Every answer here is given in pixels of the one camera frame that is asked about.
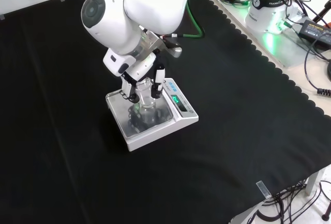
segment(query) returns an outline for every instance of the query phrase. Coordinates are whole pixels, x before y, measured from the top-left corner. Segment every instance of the table leg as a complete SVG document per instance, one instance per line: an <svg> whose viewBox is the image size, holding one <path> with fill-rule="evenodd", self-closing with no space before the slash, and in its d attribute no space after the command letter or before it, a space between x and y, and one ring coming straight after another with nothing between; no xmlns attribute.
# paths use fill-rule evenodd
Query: table leg
<svg viewBox="0 0 331 224"><path fill-rule="evenodd" d="M308 183L306 187L306 194L308 196L311 196L318 188L318 185L322 179L322 176L324 174L325 168L314 173L308 178Z"/></svg>
<svg viewBox="0 0 331 224"><path fill-rule="evenodd" d="M246 210L245 212L237 215L232 219L230 224L247 224L248 220L252 215L262 206L263 202L260 202L254 207L251 207L250 209Z"/></svg>

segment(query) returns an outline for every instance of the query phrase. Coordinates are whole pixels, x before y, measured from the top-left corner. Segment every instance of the black tablecloth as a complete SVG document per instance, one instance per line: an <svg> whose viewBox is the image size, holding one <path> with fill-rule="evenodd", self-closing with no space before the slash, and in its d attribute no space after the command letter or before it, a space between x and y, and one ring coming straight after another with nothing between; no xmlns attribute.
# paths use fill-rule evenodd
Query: black tablecloth
<svg viewBox="0 0 331 224"><path fill-rule="evenodd" d="M0 218L226 223L264 199L256 182L277 193L331 163L330 117L209 0L190 0L205 38L162 58L199 121L129 153L104 98L121 81L84 1L0 22ZM180 30L194 32L186 18Z"/></svg>

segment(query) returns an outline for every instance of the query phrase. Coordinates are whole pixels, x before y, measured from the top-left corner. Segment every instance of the green digital display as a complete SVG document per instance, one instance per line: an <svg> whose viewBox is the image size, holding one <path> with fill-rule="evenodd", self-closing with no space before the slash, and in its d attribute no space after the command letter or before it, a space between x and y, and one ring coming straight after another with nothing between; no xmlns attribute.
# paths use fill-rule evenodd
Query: green digital display
<svg viewBox="0 0 331 224"><path fill-rule="evenodd" d="M171 95L171 97L172 97L172 100L176 103L176 105L182 112L187 112L187 109L184 107L184 105L182 104L182 102L180 101L180 99L177 95Z"/></svg>

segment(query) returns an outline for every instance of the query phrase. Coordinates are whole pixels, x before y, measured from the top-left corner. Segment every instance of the power adapter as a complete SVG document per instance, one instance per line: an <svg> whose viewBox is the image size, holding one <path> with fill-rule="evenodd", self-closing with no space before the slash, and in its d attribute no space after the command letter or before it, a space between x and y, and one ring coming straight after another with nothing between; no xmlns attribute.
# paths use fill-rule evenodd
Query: power adapter
<svg viewBox="0 0 331 224"><path fill-rule="evenodd" d="M302 39L306 39L313 43L320 36L322 36L322 37L318 39L316 44L330 49L331 48L331 29L329 29L325 26L318 25L315 22L312 22L309 20L306 20L303 23L302 28L299 32L299 37L301 37Z"/></svg>

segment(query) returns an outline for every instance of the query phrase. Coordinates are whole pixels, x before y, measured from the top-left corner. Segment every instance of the white table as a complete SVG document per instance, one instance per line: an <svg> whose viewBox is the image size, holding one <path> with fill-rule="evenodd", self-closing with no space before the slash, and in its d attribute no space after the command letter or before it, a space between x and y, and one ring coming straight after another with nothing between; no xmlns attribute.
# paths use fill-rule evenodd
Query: white table
<svg viewBox="0 0 331 224"><path fill-rule="evenodd" d="M214 4L218 6L220 10L224 9L223 6L217 0L211 0L211 1L213 1ZM231 20L231 23L236 25L233 19L231 19L229 16L228 18ZM252 39L250 38L250 35L248 35L247 32L243 31L238 25L236 25L236 28L241 30L242 33L245 34L249 39ZM331 116L331 98L319 96L316 94L316 90L309 84L309 82L306 79L303 64L289 69L280 67L278 62L276 62L272 57L267 55L267 53L264 51L264 48L262 46L258 45L253 40L252 40L252 44L255 45L256 48L262 52L262 55L268 57L269 61L273 62L277 68L280 68L284 74L287 74L290 80L294 81L295 84L302 89L302 92L308 95L310 100L315 102L316 107L321 108L326 115ZM331 51L327 51L326 53L324 53L324 56L326 56L327 58L331 58ZM326 74L327 65L328 64L325 61L318 58L312 59L307 62L307 72L309 79L318 88L331 89L331 82ZM320 182L323 176L324 170L325 169L322 169L309 177L310 180L308 180L308 184L306 188L306 193L308 195L313 194L317 190L318 183ZM255 213L259 209L259 207L262 204L263 202L248 209L247 211L241 213L240 215L237 215L231 221L231 224L246 224L248 219L253 215L253 213Z"/></svg>

